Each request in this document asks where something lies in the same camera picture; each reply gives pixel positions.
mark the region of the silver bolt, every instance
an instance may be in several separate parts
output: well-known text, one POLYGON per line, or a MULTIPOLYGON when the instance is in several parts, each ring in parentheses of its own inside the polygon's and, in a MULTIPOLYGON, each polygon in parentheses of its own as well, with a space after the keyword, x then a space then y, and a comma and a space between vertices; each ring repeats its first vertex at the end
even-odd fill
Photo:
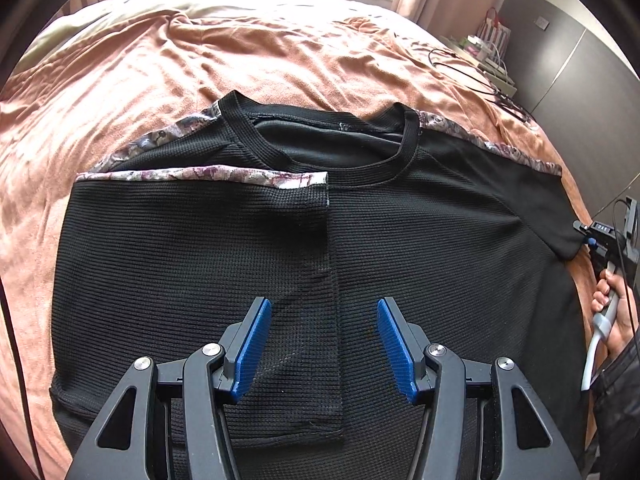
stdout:
POLYGON ((515 364, 508 357, 498 357, 498 366, 503 370, 513 370, 515 364))
POLYGON ((444 346, 438 344, 429 345, 428 350, 431 355, 435 355, 436 357, 447 353, 447 349, 444 348, 444 346))
POLYGON ((222 346, 218 343, 209 343, 202 347, 204 355, 218 355, 222 351, 222 346))
POLYGON ((148 357, 139 357, 133 363, 133 367, 136 370, 146 370, 150 366, 151 366, 151 359, 149 359, 148 357))

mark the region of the person's hand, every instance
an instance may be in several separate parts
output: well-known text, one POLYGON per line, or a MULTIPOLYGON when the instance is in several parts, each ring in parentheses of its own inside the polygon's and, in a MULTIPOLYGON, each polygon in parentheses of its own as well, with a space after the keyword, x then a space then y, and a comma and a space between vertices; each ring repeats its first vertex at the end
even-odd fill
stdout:
POLYGON ((631 289, 625 290, 625 282, 622 276, 611 274, 607 270, 600 273, 601 280, 596 286, 596 292, 593 293, 593 301, 591 301, 591 311, 595 314, 600 312, 608 303, 607 296, 611 289, 615 290, 620 298, 618 303, 618 314, 611 328, 611 334, 606 341, 607 349, 611 359, 618 357, 625 349, 626 345, 631 341, 634 332, 629 318, 629 308, 627 301, 631 302, 631 312, 634 316, 633 326, 638 328, 638 310, 636 309, 636 300, 634 299, 631 289))

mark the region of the grey panel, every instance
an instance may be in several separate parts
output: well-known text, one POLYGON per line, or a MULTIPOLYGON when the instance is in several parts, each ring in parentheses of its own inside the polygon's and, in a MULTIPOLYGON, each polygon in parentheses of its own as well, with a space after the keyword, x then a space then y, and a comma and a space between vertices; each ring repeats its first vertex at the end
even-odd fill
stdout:
MULTIPOLYGON (((640 171, 640 82, 589 31, 534 116, 592 214, 640 171)), ((610 223, 610 211, 602 219, 610 223)))
POLYGON ((514 100, 531 112, 578 43, 584 27, 546 0, 505 0, 500 18, 511 29, 504 60, 518 88, 514 100), (546 30, 534 23, 539 16, 548 20, 546 30))

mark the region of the blue gripper pad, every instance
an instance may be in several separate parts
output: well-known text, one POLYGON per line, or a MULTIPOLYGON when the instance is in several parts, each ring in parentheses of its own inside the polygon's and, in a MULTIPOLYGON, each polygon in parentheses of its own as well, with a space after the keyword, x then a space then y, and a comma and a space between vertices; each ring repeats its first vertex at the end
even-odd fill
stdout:
POLYGON ((234 403, 249 391, 271 326, 271 303, 265 299, 236 359, 234 383, 229 392, 234 403))
POLYGON ((385 347, 386 357, 396 377, 396 384, 412 404, 418 404, 418 387, 415 383, 414 361, 409 354, 398 326, 385 300, 378 301, 378 332, 385 347))

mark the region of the pink blanket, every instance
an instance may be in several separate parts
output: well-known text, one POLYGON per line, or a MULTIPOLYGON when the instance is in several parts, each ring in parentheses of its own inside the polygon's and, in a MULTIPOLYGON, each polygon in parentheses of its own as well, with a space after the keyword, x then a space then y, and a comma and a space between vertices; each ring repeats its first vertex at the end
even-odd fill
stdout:
MULTIPOLYGON (((279 18, 190 20, 158 11, 117 23, 9 80, 0 94, 0 269, 48 480, 62 479, 70 463, 48 393, 56 249, 76 173, 106 153, 238 89, 260 102, 361 117, 401 101, 562 164, 540 129, 530 130, 430 68, 428 45, 402 44, 409 43, 364 18, 301 24, 279 18)), ((566 168, 562 182, 578 216, 588 221, 566 168)), ((588 330, 594 279, 586 254, 569 268, 588 330)), ((33 463, 14 363, 0 330, 0 415, 33 463)))

